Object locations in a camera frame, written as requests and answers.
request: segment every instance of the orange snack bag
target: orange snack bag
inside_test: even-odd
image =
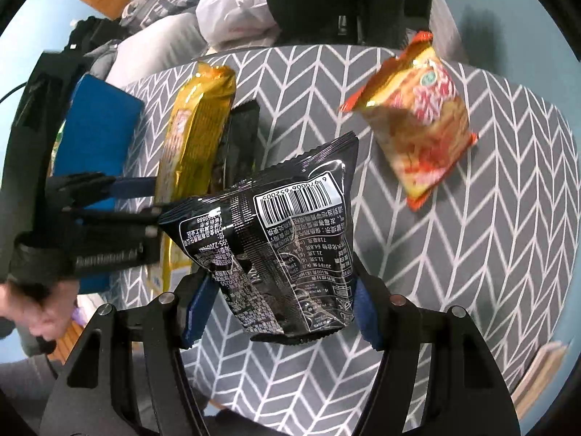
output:
[[[419,32],[399,58],[386,60],[341,107],[363,115],[417,211],[477,135],[450,74]]]

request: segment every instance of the tablecloth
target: tablecloth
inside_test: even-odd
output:
[[[351,191],[354,247],[372,274],[416,305],[464,306],[513,389],[559,318],[579,230],[577,148],[559,109],[521,85],[446,63],[470,112],[478,144],[417,213],[367,124],[338,106],[393,52],[358,46],[295,46],[216,56],[237,72],[236,104],[261,107],[257,167],[353,130],[359,157]],[[125,175],[155,175],[179,87],[194,63],[126,88],[145,104]],[[119,205],[145,207],[150,199]],[[116,275],[122,306],[152,299],[144,269]],[[293,435],[350,435],[381,354],[354,325],[315,343],[250,342],[220,295],[204,336],[183,353],[194,385],[216,401]],[[422,349],[406,429],[421,420],[429,349]]]

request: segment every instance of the metal screw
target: metal screw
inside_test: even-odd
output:
[[[392,295],[391,297],[389,297],[389,301],[394,304],[395,306],[403,306],[407,303],[407,299],[406,297],[404,297],[403,295]]]
[[[111,313],[111,311],[113,311],[113,306],[111,303],[102,304],[97,309],[97,313],[99,313],[101,316],[105,316],[106,314]]]
[[[146,226],[145,227],[145,237],[146,238],[155,238],[158,235],[158,227],[157,226]]]
[[[461,306],[453,306],[452,314],[457,318],[464,318],[466,316],[466,310]]]
[[[175,295],[171,292],[165,292],[158,297],[158,300],[161,304],[167,304],[174,301]]]

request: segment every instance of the black cable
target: black cable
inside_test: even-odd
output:
[[[20,90],[22,87],[26,86],[26,84],[27,84],[27,82],[24,82],[24,84],[20,84],[19,86],[14,87],[7,94],[5,94],[2,98],[0,98],[0,103],[2,103],[2,101],[6,100],[6,98],[8,98],[14,92],[16,92],[16,91]]]

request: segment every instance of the yellow snack package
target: yellow snack package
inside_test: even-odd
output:
[[[419,32],[341,107],[369,123],[413,211],[478,139],[432,39],[430,32]]]
[[[207,193],[235,93],[232,69],[198,63],[197,73],[180,89],[171,112],[154,204]],[[191,265],[191,259],[164,234],[160,263],[149,267],[146,284],[155,294],[172,290],[190,273]]]

